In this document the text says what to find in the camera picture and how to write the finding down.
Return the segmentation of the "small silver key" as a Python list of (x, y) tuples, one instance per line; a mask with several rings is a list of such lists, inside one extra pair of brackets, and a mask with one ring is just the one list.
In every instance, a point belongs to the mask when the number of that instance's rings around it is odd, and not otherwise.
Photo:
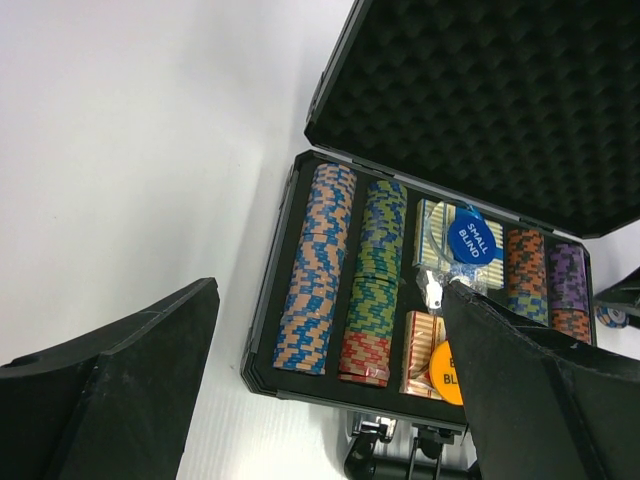
[(421, 291), (423, 301), (430, 313), (442, 310), (443, 289), (446, 284), (446, 274), (422, 266), (416, 275), (416, 283)]

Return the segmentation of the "red playing card box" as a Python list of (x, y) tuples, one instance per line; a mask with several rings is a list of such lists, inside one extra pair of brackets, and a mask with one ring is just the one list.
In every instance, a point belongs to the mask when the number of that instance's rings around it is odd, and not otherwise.
[(430, 379), (429, 365), (433, 352), (445, 340), (442, 317), (419, 311), (407, 313), (400, 383), (402, 394), (442, 400)]

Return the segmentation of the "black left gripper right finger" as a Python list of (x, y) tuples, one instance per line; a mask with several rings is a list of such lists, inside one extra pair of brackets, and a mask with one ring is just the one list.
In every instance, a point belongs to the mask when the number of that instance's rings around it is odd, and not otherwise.
[(638, 478), (638, 360), (458, 281), (444, 289), (443, 313), (483, 478)]

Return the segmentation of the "blue white chip row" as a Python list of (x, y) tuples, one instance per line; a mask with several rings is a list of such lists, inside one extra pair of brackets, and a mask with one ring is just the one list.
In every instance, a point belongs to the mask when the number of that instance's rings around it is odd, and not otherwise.
[(337, 163), (313, 173), (272, 357), (276, 369), (325, 373), (356, 184), (356, 174)]

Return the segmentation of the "orange grey chip row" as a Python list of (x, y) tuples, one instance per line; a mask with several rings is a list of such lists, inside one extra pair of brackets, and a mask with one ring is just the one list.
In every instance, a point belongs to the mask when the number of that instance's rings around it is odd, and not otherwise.
[(544, 326), (549, 325), (544, 236), (537, 230), (509, 230), (507, 240), (507, 307)]

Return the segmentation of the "clear round dealer button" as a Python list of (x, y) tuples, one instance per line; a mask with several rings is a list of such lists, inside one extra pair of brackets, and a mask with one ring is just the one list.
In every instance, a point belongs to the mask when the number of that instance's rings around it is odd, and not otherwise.
[(461, 215), (476, 216), (467, 203), (447, 203), (424, 199), (422, 203), (422, 259), (426, 264), (444, 268), (461, 264), (449, 245), (449, 229)]

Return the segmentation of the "blue small blind button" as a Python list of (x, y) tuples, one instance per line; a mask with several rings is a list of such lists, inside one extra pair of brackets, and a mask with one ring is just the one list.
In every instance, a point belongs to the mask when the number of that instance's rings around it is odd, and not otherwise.
[(484, 266), (495, 258), (495, 236), (485, 219), (476, 212), (455, 209), (447, 230), (447, 245), (453, 258), (460, 263)]

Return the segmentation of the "green chip row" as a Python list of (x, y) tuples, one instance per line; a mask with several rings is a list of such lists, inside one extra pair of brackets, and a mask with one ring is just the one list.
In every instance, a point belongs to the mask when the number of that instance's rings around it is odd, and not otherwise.
[(406, 210), (404, 186), (369, 184), (339, 360), (342, 381), (388, 384)]

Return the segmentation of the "stack of poker chips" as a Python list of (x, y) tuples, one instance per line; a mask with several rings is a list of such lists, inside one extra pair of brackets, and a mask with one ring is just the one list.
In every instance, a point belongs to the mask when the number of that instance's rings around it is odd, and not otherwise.
[(624, 311), (599, 305), (594, 313), (596, 319), (605, 327), (623, 329), (629, 325), (629, 315)]

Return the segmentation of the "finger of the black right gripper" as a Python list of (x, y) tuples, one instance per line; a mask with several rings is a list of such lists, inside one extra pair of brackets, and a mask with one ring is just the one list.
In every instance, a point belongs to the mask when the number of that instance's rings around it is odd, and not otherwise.
[(594, 296), (594, 302), (638, 317), (640, 315), (639, 291), (640, 268), (637, 268), (618, 283), (597, 293)]

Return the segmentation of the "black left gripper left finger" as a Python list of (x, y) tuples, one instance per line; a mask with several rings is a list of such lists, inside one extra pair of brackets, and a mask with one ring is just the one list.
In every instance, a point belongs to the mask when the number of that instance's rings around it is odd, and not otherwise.
[(172, 479), (220, 298), (202, 278), (1, 368), (5, 479)]

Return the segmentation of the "black poker set case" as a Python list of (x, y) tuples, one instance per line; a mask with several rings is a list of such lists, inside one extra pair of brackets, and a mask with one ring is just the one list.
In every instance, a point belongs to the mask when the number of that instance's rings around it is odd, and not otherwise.
[[(507, 232), (539, 231), (553, 330), (549, 253), (558, 243), (581, 246), (589, 345), (600, 348), (584, 243), (639, 218), (638, 3), (358, 1), (305, 135), (311, 148), (290, 171), (243, 382), (255, 394), (347, 410), (350, 479), (485, 479), (463, 405), (400, 392), (406, 315), (430, 313), (416, 283), (422, 265), (413, 263), (417, 204), (467, 203), (503, 225), (503, 288), (443, 273), (444, 289), (458, 281), (508, 310)], [(357, 184), (325, 373), (309, 375), (276, 369), (272, 357), (312, 176), (324, 163), (348, 167)], [(338, 377), (366, 192), (379, 180), (407, 190), (385, 387)], [(434, 315), (444, 320), (443, 299)]]

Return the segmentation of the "blue playing card box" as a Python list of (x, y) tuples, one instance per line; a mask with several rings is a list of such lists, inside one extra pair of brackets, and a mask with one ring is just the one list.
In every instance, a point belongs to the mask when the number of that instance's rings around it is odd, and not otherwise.
[(474, 207), (422, 199), (417, 204), (413, 263), (482, 287), (504, 287), (504, 229)]

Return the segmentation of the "purple orange chip row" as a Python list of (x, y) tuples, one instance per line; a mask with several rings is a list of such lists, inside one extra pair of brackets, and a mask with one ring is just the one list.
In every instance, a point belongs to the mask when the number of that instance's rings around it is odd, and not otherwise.
[(591, 309), (584, 249), (558, 243), (549, 253), (551, 326), (565, 335), (590, 344)]

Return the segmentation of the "yellow big blind button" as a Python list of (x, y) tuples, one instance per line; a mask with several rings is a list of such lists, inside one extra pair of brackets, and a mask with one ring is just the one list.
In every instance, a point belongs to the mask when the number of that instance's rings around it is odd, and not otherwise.
[(429, 377), (437, 393), (449, 404), (462, 406), (463, 398), (448, 340), (442, 342), (432, 353)]

